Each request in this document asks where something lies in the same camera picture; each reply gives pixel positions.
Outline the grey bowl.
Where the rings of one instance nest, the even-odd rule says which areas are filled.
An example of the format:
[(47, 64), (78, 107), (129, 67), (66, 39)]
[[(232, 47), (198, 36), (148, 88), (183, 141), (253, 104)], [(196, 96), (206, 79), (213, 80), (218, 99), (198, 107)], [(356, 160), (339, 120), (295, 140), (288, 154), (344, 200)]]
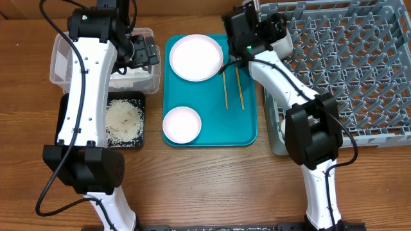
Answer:
[(279, 59), (284, 59), (293, 52), (293, 42), (290, 32), (286, 30), (286, 36), (272, 43), (273, 50), (277, 53)]

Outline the small white rice plate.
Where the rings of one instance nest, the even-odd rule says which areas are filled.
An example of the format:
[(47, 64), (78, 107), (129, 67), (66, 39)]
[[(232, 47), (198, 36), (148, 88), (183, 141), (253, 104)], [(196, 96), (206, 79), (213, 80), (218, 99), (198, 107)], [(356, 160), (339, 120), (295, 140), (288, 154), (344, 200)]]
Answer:
[(176, 144), (194, 141), (202, 129), (199, 114), (189, 107), (171, 109), (162, 121), (162, 130), (166, 138)]

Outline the white cup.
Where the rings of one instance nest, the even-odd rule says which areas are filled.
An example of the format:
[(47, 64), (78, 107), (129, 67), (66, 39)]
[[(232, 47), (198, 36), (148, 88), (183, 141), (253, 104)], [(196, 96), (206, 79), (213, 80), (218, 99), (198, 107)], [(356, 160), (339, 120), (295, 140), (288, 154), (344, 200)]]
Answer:
[(280, 130), (281, 130), (281, 134), (284, 137), (285, 136), (285, 129), (286, 129), (286, 121), (282, 120), (281, 124), (280, 124)]

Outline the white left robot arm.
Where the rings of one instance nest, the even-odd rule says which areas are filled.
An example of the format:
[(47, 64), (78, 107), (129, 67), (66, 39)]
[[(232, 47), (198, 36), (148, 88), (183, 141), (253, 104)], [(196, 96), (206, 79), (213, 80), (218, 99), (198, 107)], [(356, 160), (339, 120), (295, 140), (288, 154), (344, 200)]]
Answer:
[(72, 51), (66, 112), (43, 160), (60, 180), (97, 212), (104, 230), (139, 230), (136, 213), (122, 189), (124, 156), (107, 147), (105, 116), (112, 73), (156, 65), (160, 59), (152, 37), (134, 35), (135, 1), (76, 4), (61, 37)]

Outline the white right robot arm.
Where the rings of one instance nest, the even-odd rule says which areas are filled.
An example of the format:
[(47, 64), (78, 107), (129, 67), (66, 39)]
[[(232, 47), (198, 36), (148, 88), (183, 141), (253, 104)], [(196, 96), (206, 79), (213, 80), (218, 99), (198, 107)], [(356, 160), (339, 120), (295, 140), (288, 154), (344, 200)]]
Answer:
[(283, 139), (301, 167), (308, 206), (309, 230), (337, 230), (334, 168), (342, 146), (338, 105), (332, 94), (319, 94), (301, 82), (283, 59), (293, 51), (287, 19), (275, 13), (261, 21), (253, 1), (222, 15), (227, 35), (228, 65), (247, 68), (285, 112)]

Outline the clear plastic waste bin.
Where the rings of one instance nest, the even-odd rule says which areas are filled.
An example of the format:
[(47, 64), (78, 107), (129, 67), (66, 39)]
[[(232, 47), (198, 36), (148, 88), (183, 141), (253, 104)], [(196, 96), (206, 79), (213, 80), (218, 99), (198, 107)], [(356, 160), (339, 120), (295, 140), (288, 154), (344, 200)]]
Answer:
[[(63, 93), (70, 90), (72, 74), (72, 51), (70, 45), (57, 35), (53, 44), (49, 80), (62, 88)], [(125, 75), (114, 73), (110, 76), (111, 92), (140, 91), (144, 94), (155, 94), (160, 87), (161, 64), (138, 69), (127, 69)]]

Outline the grey dishwasher rack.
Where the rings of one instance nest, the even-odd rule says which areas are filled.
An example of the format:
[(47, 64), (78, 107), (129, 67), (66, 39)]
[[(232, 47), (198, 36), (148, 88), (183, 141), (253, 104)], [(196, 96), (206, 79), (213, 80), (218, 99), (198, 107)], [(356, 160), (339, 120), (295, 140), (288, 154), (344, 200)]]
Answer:
[(260, 19), (286, 16), (285, 66), (319, 94), (334, 95), (360, 146), (410, 144), (410, 5), (404, 1), (266, 3)]

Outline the white crumpled tissue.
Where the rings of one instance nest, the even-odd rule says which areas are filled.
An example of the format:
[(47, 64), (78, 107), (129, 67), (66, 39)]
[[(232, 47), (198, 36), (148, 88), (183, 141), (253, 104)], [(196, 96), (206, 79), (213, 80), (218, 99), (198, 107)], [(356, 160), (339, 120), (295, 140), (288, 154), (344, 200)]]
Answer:
[(148, 69), (144, 70), (142, 67), (130, 69), (127, 67), (125, 75), (119, 74), (118, 72), (111, 74), (109, 86), (114, 87), (115, 89), (131, 88), (134, 83), (148, 80), (151, 77), (152, 73)]

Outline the large white plate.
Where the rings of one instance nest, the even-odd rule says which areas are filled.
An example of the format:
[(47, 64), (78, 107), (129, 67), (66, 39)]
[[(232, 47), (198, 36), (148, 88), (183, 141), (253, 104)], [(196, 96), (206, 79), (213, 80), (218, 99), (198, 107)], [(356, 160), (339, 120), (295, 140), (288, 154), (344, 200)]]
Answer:
[(183, 80), (199, 82), (212, 78), (223, 64), (223, 50), (207, 35), (186, 35), (172, 46), (169, 63)]

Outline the left wooden chopstick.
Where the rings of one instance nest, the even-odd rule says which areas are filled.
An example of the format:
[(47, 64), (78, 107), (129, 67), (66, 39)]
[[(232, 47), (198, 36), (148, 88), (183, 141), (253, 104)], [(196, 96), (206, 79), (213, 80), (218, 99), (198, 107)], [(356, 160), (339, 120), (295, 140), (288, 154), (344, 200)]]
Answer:
[(226, 84), (225, 71), (222, 72), (222, 78), (223, 78), (223, 89), (224, 89), (224, 97), (225, 97), (225, 107), (226, 107), (226, 109), (228, 110), (228, 109), (229, 109), (229, 103), (228, 103), (227, 84)]

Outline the wooden chopstick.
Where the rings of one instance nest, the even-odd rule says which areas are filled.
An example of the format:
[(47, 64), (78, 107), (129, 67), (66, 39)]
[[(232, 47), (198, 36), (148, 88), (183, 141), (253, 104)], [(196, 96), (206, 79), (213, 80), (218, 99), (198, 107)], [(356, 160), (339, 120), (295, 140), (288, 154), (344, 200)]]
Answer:
[(241, 102), (241, 109), (245, 110), (245, 105), (244, 105), (244, 100), (243, 100), (243, 92), (242, 92), (242, 88), (241, 88), (241, 80), (240, 80), (240, 74), (239, 74), (239, 70), (236, 67), (236, 79), (237, 79), (237, 83), (238, 83), (238, 91), (239, 91), (239, 95), (240, 95), (240, 102)]
[(222, 72), (222, 78), (223, 78), (223, 89), (224, 89), (224, 97), (225, 97), (225, 107), (226, 107), (226, 109), (228, 110), (228, 109), (229, 109), (229, 103), (228, 103), (227, 84), (226, 84), (225, 71)]

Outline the right wooden chopstick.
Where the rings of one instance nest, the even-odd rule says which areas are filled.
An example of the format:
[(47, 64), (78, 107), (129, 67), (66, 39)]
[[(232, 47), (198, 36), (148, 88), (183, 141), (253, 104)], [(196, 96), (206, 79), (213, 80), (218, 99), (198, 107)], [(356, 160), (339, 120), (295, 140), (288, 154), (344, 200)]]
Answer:
[(239, 70), (236, 67), (236, 79), (237, 79), (237, 83), (238, 83), (238, 91), (239, 91), (239, 95), (240, 95), (240, 102), (241, 102), (241, 109), (245, 110), (245, 105), (244, 105), (244, 100), (243, 100), (243, 92), (242, 92), (242, 88), (241, 88), (241, 80), (240, 80), (240, 74), (239, 74)]

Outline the teal serving tray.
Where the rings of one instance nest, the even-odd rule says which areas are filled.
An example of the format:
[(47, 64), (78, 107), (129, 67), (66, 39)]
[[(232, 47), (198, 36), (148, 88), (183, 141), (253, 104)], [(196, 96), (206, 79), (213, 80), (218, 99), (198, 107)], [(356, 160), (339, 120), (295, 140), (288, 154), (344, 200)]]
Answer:
[(225, 107), (223, 78), (221, 75), (192, 82), (178, 77), (171, 69), (169, 54), (172, 46), (184, 35), (171, 37), (165, 46), (163, 114), (175, 107), (189, 107), (195, 110), (202, 121), (198, 137), (187, 144), (176, 144), (164, 140), (174, 147), (217, 147), (249, 146), (258, 136), (256, 91), (254, 80), (248, 70), (238, 69), (243, 92), (245, 110), (241, 109), (236, 66), (225, 70), (229, 109)]

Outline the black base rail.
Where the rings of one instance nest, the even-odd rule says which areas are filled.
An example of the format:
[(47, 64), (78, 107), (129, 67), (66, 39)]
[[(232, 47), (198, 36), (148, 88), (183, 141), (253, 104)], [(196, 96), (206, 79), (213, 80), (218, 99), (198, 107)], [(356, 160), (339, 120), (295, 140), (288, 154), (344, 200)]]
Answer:
[[(104, 228), (82, 228), (81, 231), (97, 231), (104, 230)], [(225, 227), (170, 227), (168, 225), (161, 226), (142, 226), (140, 229), (143, 231), (305, 231), (315, 230), (314, 228), (308, 228), (305, 223), (278, 223), (276, 225), (263, 225), (263, 226), (225, 226)], [(346, 221), (339, 224), (338, 230), (343, 231), (366, 231), (365, 223), (348, 223)]]

